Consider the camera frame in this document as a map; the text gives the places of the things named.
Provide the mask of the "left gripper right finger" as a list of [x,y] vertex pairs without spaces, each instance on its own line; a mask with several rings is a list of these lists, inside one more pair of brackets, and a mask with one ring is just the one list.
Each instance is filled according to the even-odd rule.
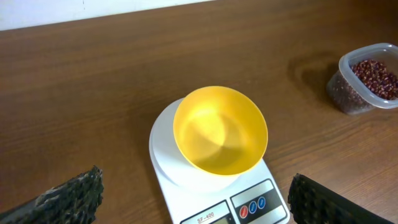
[[296,223],[392,224],[299,173],[292,179],[288,204]]

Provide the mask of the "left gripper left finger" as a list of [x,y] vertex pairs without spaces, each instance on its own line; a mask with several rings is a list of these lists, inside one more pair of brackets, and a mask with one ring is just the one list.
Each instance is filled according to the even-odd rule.
[[96,166],[1,214],[1,223],[91,224],[102,204],[103,171]]

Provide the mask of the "red beans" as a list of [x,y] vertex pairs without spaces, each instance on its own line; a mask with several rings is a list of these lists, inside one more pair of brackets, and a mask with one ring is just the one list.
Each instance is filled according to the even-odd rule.
[[383,62],[362,60],[351,67],[353,73],[376,96],[384,100],[397,99],[397,75]]

